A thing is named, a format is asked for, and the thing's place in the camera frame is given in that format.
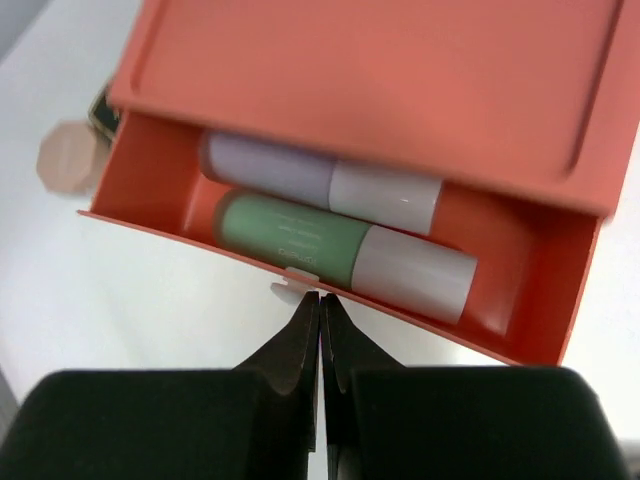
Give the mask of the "black square compact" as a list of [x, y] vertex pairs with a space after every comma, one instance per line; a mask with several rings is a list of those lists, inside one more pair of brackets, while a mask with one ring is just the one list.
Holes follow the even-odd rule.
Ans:
[[120, 123], [120, 112], [108, 102], [111, 81], [102, 87], [88, 110], [88, 119], [93, 128], [112, 143]]

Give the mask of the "green white-capped tube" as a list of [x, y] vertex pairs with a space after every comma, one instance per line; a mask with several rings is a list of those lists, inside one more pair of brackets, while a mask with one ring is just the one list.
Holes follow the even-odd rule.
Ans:
[[218, 203], [212, 230], [234, 253], [447, 323], [462, 316], [477, 266], [386, 227], [236, 189]]

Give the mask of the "orange drawer box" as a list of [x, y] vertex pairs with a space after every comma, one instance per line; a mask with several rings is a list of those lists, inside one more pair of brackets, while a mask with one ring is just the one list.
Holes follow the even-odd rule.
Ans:
[[[146, 1], [111, 80], [120, 125], [89, 215], [506, 363], [557, 365], [618, 204], [638, 86], [635, 1]], [[474, 257], [459, 321], [220, 247], [212, 219], [233, 189], [310, 205], [207, 177], [209, 132], [441, 179], [427, 235], [339, 215]]]

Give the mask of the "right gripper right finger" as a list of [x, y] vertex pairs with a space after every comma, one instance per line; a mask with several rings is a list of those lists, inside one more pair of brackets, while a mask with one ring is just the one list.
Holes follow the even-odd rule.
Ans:
[[629, 479], [600, 402], [561, 367], [409, 367], [320, 303], [332, 479]]

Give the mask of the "lilac white-capped tube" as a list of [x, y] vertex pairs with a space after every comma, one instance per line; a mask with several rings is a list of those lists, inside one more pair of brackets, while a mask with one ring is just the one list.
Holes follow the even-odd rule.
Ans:
[[427, 235], [443, 181], [232, 133], [203, 136], [201, 169], [214, 180], [374, 224]]

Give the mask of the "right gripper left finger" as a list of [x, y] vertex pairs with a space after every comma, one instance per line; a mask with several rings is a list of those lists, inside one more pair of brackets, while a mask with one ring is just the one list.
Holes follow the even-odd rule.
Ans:
[[320, 300], [231, 369], [65, 370], [28, 395], [5, 479], [304, 479], [315, 447]]

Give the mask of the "pink octagonal jar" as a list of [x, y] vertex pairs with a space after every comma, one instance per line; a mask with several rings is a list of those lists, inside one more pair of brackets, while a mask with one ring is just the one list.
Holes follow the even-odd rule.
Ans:
[[107, 165], [110, 147], [109, 141], [87, 121], [59, 122], [40, 143], [38, 177], [50, 193], [91, 196]]

